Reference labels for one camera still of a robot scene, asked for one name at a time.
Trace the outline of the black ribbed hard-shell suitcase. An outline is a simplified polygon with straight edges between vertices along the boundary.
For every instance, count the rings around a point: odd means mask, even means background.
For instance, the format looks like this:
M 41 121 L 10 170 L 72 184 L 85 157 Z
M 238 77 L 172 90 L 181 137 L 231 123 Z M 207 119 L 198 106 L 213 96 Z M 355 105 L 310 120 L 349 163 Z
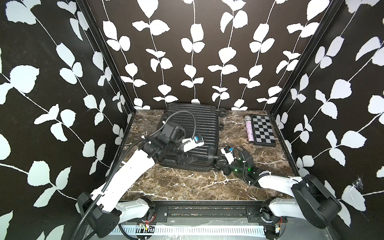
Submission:
M 222 171 L 228 161 L 219 153 L 219 131 L 224 124 L 219 118 L 227 115 L 227 110 L 211 105 L 174 103 L 166 107 L 161 122 L 171 116 L 170 122 L 181 126 L 189 139 L 201 137 L 204 144 L 186 152 L 188 158 L 182 160 L 177 153 L 169 152 L 159 164 L 163 167 L 195 172 Z

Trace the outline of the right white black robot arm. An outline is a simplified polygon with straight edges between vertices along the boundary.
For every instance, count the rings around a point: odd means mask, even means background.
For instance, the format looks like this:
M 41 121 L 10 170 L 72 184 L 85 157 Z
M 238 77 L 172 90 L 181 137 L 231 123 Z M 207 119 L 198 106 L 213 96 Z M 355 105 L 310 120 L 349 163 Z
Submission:
M 342 210 L 341 203 L 315 176 L 290 177 L 264 171 L 243 147 L 221 149 L 217 164 L 226 176 L 233 173 L 248 186 L 289 196 L 263 202 L 259 215 L 266 223 L 282 221 L 284 217 L 298 218 L 324 229 Z

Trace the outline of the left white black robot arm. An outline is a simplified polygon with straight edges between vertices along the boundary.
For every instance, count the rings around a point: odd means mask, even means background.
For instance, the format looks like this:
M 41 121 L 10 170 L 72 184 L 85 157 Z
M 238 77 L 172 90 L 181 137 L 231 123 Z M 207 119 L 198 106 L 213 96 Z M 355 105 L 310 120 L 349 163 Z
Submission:
M 138 149 L 124 166 L 117 164 L 102 186 L 90 194 L 83 192 L 78 197 L 82 218 L 73 232 L 73 240 L 78 238 L 84 224 L 93 230 L 87 239 L 93 235 L 103 238 L 128 220 L 152 219 L 154 204 L 151 201 L 141 197 L 135 201 L 121 202 L 122 196 L 138 178 L 168 154 L 175 154 L 183 164 L 191 162 L 193 157 L 188 155 L 188 151 L 203 146 L 204 140 L 196 133 L 188 138 L 184 128 L 169 122 L 135 145 Z

